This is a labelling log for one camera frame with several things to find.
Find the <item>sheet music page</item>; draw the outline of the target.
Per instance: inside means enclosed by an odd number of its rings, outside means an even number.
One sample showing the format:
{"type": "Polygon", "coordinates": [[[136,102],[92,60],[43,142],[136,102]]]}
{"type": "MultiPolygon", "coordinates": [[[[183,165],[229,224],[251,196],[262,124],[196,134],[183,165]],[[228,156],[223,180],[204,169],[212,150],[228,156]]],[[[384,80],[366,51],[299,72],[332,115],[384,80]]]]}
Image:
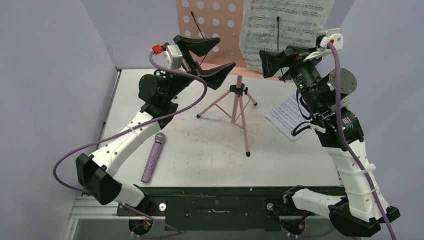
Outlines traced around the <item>sheet music page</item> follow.
{"type": "Polygon", "coordinates": [[[309,113],[307,110],[298,104],[296,95],[286,98],[285,100],[277,103],[273,108],[264,114],[264,117],[271,121],[283,134],[285,134],[290,140],[296,141],[305,133],[302,130],[297,135],[292,135],[293,130],[299,127],[296,132],[301,128],[308,127],[310,124],[308,119],[309,113]]]}
{"type": "Polygon", "coordinates": [[[312,48],[334,5],[333,0],[245,0],[239,49],[248,70],[261,73],[260,50],[287,46],[312,48]]]}

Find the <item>pink folding music stand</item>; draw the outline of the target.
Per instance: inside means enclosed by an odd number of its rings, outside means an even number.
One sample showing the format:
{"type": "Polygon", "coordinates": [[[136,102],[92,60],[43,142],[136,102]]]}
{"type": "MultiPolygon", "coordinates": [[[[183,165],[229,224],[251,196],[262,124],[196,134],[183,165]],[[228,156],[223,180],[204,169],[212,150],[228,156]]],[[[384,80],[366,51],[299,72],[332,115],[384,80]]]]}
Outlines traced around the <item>pink folding music stand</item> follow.
{"type": "Polygon", "coordinates": [[[179,65],[218,89],[236,75],[228,116],[247,128],[243,77],[289,77],[297,67],[307,73],[332,50],[341,50],[338,28],[323,30],[333,1],[326,0],[186,0],[177,4],[180,34],[173,40],[179,65]]]}

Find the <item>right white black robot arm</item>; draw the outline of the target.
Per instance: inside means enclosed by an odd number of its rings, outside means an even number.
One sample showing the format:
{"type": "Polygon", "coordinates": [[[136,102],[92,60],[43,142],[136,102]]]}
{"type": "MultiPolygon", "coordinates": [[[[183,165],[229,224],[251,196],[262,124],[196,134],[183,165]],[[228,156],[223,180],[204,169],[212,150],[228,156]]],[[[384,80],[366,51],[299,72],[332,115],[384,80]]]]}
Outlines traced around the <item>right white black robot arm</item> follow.
{"type": "Polygon", "coordinates": [[[273,76],[286,68],[282,81],[293,80],[299,102],[308,112],[305,122],[294,134],[313,130],[330,155],[345,194],[318,193],[295,186],[284,194],[282,207],[290,215],[306,211],[330,220],[332,226],[348,237],[372,237],[385,224],[396,238],[391,223],[400,216],[389,205],[374,177],[375,165],[366,153],[365,136],[357,116],[348,107],[347,96],[355,91],[355,76],[340,65],[338,49],[288,46],[281,52],[260,50],[262,74],[273,76]]]}

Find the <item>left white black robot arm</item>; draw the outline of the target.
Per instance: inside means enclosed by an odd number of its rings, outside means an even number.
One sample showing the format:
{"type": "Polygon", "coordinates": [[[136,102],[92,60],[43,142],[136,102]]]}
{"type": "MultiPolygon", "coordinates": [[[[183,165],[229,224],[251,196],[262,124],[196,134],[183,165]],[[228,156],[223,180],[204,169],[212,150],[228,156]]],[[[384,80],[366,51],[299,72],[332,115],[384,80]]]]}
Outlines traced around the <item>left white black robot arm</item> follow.
{"type": "Polygon", "coordinates": [[[166,66],[156,64],[153,73],[140,78],[138,97],[143,106],[121,132],[105,139],[103,147],[76,158],[79,184],[100,204],[127,204],[139,216],[149,210],[149,201],[142,190],[121,183],[114,176],[136,149],[182,112],[173,99],[193,81],[199,81],[204,91],[216,90],[223,84],[236,66],[234,62],[202,69],[193,59],[193,56],[206,56],[220,41],[219,37],[194,39],[177,35],[173,44],[157,44],[152,48],[149,60],[163,54],[166,66]]]}

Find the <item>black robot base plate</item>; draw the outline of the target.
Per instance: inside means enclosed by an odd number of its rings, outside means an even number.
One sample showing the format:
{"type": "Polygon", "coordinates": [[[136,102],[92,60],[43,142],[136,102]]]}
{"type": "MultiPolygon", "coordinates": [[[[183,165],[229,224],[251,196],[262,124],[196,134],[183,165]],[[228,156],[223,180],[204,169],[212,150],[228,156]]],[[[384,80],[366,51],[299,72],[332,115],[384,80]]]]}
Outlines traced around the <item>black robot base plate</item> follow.
{"type": "Polygon", "coordinates": [[[136,209],[183,231],[279,231],[278,218],[296,223],[303,210],[283,206],[288,186],[144,187],[136,209]]]}

